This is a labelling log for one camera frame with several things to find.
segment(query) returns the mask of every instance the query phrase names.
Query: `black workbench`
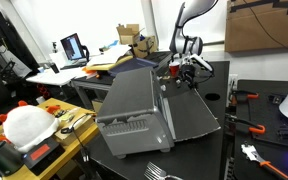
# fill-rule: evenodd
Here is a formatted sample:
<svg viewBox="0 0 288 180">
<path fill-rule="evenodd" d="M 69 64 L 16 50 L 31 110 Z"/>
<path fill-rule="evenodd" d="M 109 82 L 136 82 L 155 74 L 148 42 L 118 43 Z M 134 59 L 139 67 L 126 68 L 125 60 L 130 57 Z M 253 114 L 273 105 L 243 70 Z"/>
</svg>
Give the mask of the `black workbench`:
<svg viewBox="0 0 288 180">
<path fill-rule="evenodd" d="M 238 90 L 259 93 L 258 99 L 241 98 L 237 104 L 238 118 L 250 120 L 266 127 L 266 133 L 253 138 L 248 126 L 238 124 L 235 134 L 234 174 L 239 180 L 276 179 L 275 176 L 261 168 L 257 162 L 250 162 L 241 151 L 241 144 L 247 141 L 254 145 L 259 155 L 273 166 L 288 175 L 288 139 L 277 135 L 279 128 L 288 127 L 288 119 L 279 112 L 278 104 L 272 102 L 273 97 L 283 99 L 288 93 L 288 81 L 239 80 Z"/>
<path fill-rule="evenodd" d="M 98 134 L 89 144 L 93 161 L 105 169 L 109 169 L 120 176 L 131 179 L 146 179 L 143 175 L 149 161 L 172 175 L 184 179 L 217 180 L 224 178 L 225 155 L 223 155 L 224 117 L 227 100 L 227 84 L 229 62 L 212 62 L 215 77 L 201 83 L 199 93 L 205 103 L 217 118 L 220 130 L 197 139 L 175 143 L 170 152 L 150 151 L 127 155 L 124 159 L 117 159 L 110 152 L 101 134 Z M 161 68 L 159 73 L 165 73 L 168 67 Z M 174 93 L 183 93 L 188 90 L 185 84 L 177 89 L 173 82 L 164 81 L 167 86 L 165 97 L 174 96 Z"/>
</svg>

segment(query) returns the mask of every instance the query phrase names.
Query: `white paper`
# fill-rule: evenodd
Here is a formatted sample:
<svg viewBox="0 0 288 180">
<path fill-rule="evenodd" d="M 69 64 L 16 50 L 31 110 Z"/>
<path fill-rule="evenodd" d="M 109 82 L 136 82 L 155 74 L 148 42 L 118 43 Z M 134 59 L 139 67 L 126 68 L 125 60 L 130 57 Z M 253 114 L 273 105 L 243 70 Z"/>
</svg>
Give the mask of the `white paper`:
<svg viewBox="0 0 288 180">
<path fill-rule="evenodd" d="M 87 63 L 87 66 L 98 65 L 98 64 L 114 64 L 119 57 L 123 56 L 131 47 L 128 45 L 116 45 L 105 51 L 103 55 L 94 56 Z"/>
</svg>

